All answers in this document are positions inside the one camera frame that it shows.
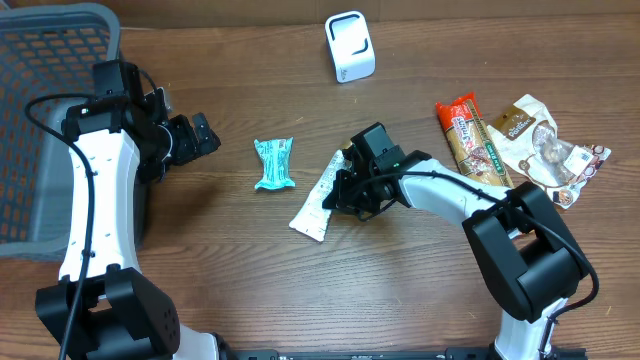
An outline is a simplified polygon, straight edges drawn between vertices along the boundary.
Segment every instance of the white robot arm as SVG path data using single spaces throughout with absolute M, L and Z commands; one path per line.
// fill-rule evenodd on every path
M 162 90 L 143 96 L 138 69 L 122 61 L 94 67 L 96 97 L 70 107 L 63 136 L 81 150 L 93 173 L 95 206 L 90 260 L 80 278 L 88 219 L 87 171 L 70 149 L 74 170 L 69 245 L 59 284 L 40 289 L 36 312 L 71 359 L 219 360 L 221 339 L 181 324 L 171 299 L 140 272 L 134 246 L 134 186 L 164 176 L 220 145 L 202 115 L 196 131 L 167 118 Z M 83 282 L 81 301 L 69 301 Z M 111 308 L 91 312 L 98 301 Z M 79 306 L 77 319 L 69 314 Z M 65 334 L 68 319 L 75 322 Z
M 351 142 L 344 151 L 351 168 L 336 173 L 323 207 L 366 221 L 400 202 L 461 226 L 489 291 L 503 308 L 491 358 L 553 356 L 549 319 L 565 307 L 578 282 L 595 272 L 581 260 L 584 254 L 546 195 L 531 183 L 514 190 L 478 183 L 419 151 L 405 156 L 379 123 Z M 389 202 L 381 207 L 383 201 Z M 363 218 L 364 213 L 372 215 Z M 532 230 L 538 238 L 516 249 L 512 240 Z

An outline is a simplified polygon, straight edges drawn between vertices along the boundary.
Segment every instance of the gray plastic basket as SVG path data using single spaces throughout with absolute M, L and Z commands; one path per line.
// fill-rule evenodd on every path
M 119 56 L 120 24 L 98 4 L 0 11 L 0 256 L 60 260 L 69 240 L 73 177 L 69 149 L 31 125 L 38 96 L 93 93 L 91 66 Z M 34 108 L 60 130 L 77 102 Z

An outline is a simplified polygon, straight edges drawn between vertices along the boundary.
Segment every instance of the white crumpled package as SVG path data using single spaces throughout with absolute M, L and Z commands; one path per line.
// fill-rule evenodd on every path
M 525 95 L 488 126 L 502 160 L 569 208 L 611 154 L 603 146 L 577 146 L 557 137 L 547 107 Z

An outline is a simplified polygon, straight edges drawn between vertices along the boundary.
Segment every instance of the white device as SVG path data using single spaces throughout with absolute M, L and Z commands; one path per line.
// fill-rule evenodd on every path
M 334 15 L 324 25 L 339 83 L 367 77 L 376 69 L 376 57 L 364 15 L 349 11 Z

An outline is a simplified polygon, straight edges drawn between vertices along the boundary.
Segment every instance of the wooden table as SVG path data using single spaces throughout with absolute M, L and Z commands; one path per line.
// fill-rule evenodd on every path
M 601 295 L 561 318 L 554 343 L 586 347 L 593 359 L 639 358 L 640 15 L 370 31 L 376 73 L 345 85 L 335 82 L 321 25 L 124 32 L 127 59 L 170 91 L 178 113 L 205 113 L 223 144 L 152 190 L 140 265 L 181 321 L 238 349 L 489 344 L 500 309 L 457 227 L 401 206 L 365 225 L 334 216 L 323 244 L 287 225 L 338 146 L 373 122 L 406 152 L 454 169 L 435 102 L 475 91 L 491 120 L 530 93 L 547 104 L 562 139 L 613 149 L 563 213 L 600 274 Z M 253 140 L 291 136 L 296 188 L 256 192 Z M 0 357 L 57 354 L 33 304 L 58 267 L 0 261 Z M 576 298 L 589 288 L 583 281 Z

